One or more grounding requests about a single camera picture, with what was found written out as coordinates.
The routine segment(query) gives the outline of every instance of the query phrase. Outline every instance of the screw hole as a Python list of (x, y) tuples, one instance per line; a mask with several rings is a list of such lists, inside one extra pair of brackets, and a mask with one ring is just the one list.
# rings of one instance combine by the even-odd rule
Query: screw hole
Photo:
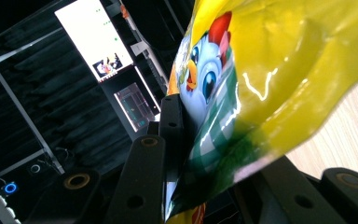
[(304, 208), (312, 208), (313, 207), (313, 202), (309, 198), (307, 198), (303, 195), (296, 195), (295, 201), (301, 207), (304, 207)]
[(127, 206), (130, 209), (137, 209), (144, 205), (145, 200), (141, 196), (134, 195), (127, 200)]
[(90, 176), (88, 174), (76, 174), (70, 175), (65, 178), (63, 185), (67, 189), (82, 189), (90, 182)]
[(31, 166), (31, 172), (32, 173), (36, 174), (36, 173), (39, 173), (39, 171), (40, 171), (40, 165), (34, 164), (34, 165)]
[(339, 180), (341, 184), (345, 184), (347, 187), (358, 189), (358, 177), (354, 175), (339, 173), (336, 174), (336, 179)]
[(144, 138), (141, 140), (141, 144), (144, 147), (153, 147), (158, 143), (156, 138)]

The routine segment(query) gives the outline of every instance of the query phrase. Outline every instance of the display screen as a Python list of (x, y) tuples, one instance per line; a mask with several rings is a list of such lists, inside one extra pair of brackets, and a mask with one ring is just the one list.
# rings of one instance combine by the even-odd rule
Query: display screen
[(99, 0), (77, 0), (55, 14), (98, 82), (133, 64)]
[(135, 132), (146, 127), (149, 121), (155, 120), (149, 104), (136, 83), (115, 93), (115, 97)]

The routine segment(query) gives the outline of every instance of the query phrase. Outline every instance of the shiny plastic packaging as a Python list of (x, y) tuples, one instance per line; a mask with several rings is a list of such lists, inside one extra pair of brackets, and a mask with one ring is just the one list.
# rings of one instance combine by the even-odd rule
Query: shiny plastic packaging
[(358, 81), (358, 1), (196, 0), (168, 94), (197, 134), (172, 215), (311, 137)]

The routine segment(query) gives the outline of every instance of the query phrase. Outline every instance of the blue light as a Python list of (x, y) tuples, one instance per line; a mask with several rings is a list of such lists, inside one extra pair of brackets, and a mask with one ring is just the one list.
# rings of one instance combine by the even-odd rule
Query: blue light
[(12, 183), (10, 183), (10, 184), (7, 184), (7, 185), (5, 186), (5, 193), (6, 193), (6, 194), (12, 194), (12, 193), (14, 193), (16, 190), (17, 190), (17, 185), (16, 185), (14, 182), (12, 182)]

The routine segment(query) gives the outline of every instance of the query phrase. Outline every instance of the red comb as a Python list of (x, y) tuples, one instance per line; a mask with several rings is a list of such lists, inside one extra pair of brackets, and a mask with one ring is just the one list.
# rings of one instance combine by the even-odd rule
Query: red comb
[(231, 12), (226, 12), (216, 20), (211, 25), (209, 30), (209, 42), (214, 42), (217, 45), (220, 45), (220, 41), (223, 38), (223, 34), (228, 30), (229, 23), (231, 21)]

